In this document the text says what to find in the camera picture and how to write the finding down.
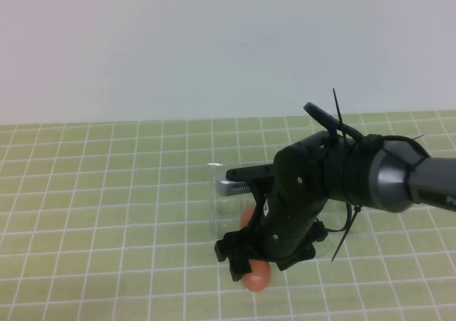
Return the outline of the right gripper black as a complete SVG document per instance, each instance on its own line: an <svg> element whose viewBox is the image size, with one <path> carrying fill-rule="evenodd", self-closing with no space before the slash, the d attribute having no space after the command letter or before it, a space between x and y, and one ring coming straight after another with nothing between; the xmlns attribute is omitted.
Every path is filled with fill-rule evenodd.
<svg viewBox="0 0 456 321"><path fill-rule="evenodd" d="M253 228L256 259L277 261L279 270L314 259L314 242L308 236L328 201L324 186L324 160L341 136L317 132L279 150L274 156L274 184L267 194L268 211L261 212ZM252 273L247 230L228 232L217 240L214 252L219 263L228 260L233 281Z"/></svg>

